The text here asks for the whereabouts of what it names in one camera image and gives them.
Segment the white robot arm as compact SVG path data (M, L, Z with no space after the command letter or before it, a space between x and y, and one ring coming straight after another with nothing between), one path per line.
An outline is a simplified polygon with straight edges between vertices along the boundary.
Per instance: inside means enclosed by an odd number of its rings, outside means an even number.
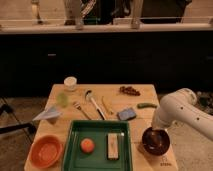
M181 121L213 141L213 116L196 108L196 103L196 94L188 88L165 95L154 111L151 127L164 130L174 121Z

